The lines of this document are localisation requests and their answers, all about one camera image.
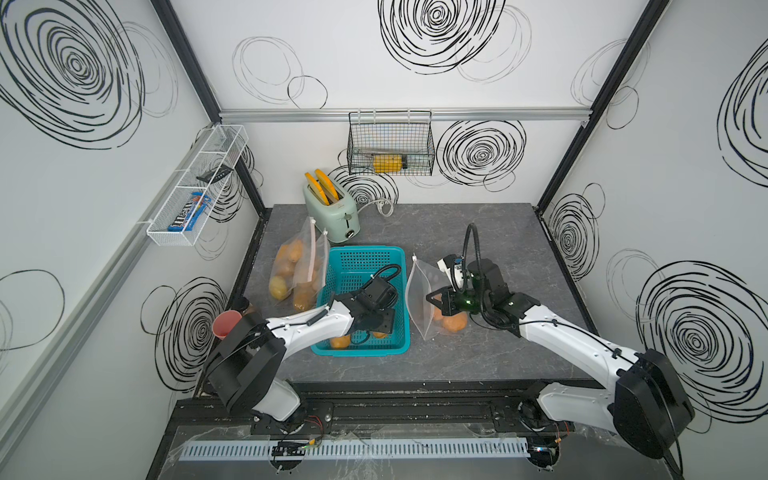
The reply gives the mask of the reddish potato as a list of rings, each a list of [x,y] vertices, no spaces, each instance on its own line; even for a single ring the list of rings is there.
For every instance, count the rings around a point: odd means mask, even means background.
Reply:
[[[467,313],[460,312],[453,316],[445,316],[442,320],[442,328],[448,332],[457,333],[464,330],[468,322]]]

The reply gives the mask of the clear zipper bag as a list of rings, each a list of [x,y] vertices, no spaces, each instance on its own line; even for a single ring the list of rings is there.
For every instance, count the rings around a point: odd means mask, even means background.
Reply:
[[[316,230],[316,221],[313,217],[307,217],[299,232],[279,247],[268,284],[269,293],[274,300],[283,301],[293,292],[294,267],[301,255],[302,240],[306,239],[312,230]]]

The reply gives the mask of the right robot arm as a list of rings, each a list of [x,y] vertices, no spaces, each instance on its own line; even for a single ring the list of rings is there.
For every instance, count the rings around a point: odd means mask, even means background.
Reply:
[[[466,262],[447,255],[437,268],[448,283],[425,299],[444,317],[478,315],[488,327],[546,348],[597,382],[595,388],[536,384],[519,404],[529,429],[578,423],[616,434],[640,454],[661,459],[694,419],[679,375],[659,351],[612,343],[511,291],[488,259]]]

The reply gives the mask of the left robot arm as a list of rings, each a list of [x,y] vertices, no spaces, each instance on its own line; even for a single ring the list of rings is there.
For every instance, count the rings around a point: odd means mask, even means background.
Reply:
[[[289,421],[302,400],[290,383],[277,378],[283,361],[317,343],[357,331],[390,334],[398,297],[388,279],[373,277],[361,288],[333,295],[327,303],[302,313],[273,318],[251,313],[211,352],[203,380],[231,415]]]

